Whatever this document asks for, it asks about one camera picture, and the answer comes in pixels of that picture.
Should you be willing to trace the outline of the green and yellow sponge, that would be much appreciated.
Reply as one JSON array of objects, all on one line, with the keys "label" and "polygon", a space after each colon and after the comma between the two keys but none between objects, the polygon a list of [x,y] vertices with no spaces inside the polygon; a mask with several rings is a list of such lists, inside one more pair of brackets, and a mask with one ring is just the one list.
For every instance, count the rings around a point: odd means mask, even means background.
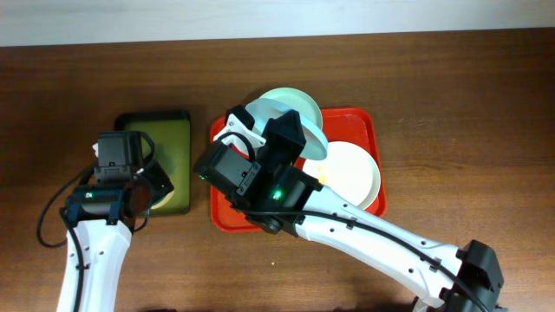
[{"label": "green and yellow sponge", "polygon": [[169,192],[166,196],[164,196],[162,199],[158,200],[157,202],[153,203],[150,207],[151,210],[155,210],[155,209],[159,209],[161,207],[163,207],[164,205],[166,205],[172,198],[174,195],[175,191],[171,191]]}]

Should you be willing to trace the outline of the light blue plate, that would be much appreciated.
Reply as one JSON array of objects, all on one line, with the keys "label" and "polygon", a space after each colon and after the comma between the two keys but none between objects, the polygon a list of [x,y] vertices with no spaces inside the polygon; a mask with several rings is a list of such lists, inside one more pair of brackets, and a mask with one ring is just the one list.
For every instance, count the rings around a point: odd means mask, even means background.
[{"label": "light blue plate", "polygon": [[[257,134],[262,134],[268,119],[276,119],[290,110],[295,110],[282,102],[264,98],[256,99],[247,104],[245,108],[255,120],[253,131]],[[302,113],[299,112],[299,114],[306,139],[306,145],[300,157],[313,160],[325,159],[328,155],[328,140],[323,133],[323,129],[316,126]]]}]

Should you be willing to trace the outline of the light green plate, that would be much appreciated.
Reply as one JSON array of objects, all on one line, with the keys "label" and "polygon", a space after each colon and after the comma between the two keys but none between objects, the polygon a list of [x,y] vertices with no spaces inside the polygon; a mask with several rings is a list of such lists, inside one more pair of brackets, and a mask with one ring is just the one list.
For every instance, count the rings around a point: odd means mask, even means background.
[{"label": "light green plate", "polygon": [[323,116],[317,102],[304,91],[296,88],[273,88],[260,98],[282,102],[311,120],[320,129],[323,129]]}]

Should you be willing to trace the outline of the white plate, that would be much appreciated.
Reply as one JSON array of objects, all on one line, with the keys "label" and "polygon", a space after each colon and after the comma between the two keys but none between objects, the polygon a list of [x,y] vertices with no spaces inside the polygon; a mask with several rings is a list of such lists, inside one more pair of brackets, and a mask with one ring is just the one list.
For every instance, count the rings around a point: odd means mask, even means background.
[{"label": "white plate", "polygon": [[368,209],[381,188],[377,162],[362,147],[353,143],[333,141],[328,148],[326,159],[305,160],[303,171],[359,209]]}]

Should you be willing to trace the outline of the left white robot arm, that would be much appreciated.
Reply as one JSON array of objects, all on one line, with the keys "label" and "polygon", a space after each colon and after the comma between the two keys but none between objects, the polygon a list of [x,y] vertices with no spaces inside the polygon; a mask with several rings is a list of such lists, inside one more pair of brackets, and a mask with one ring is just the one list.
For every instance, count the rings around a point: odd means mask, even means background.
[{"label": "left white robot arm", "polygon": [[139,216],[165,204],[174,186],[141,131],[100,133],[95,162],[76,177],[59,213],[67,231],[60,311],[111,311]]}]

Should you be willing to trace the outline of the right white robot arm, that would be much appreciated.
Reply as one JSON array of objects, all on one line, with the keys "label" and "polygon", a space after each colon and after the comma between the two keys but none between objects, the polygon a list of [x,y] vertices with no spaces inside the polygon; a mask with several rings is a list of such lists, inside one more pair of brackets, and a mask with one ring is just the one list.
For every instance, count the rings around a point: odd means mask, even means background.
[{"label": "right white robot arm", "polygon": [[194,170],[250,224],[345,252],[404,285],[426,309],[496,309],[504,278],[491,247],[417,236],[296,167],[298,159],[328,154],[321,127],[305,115],[282,103],[254,101],[229,109],[225,121]]}]

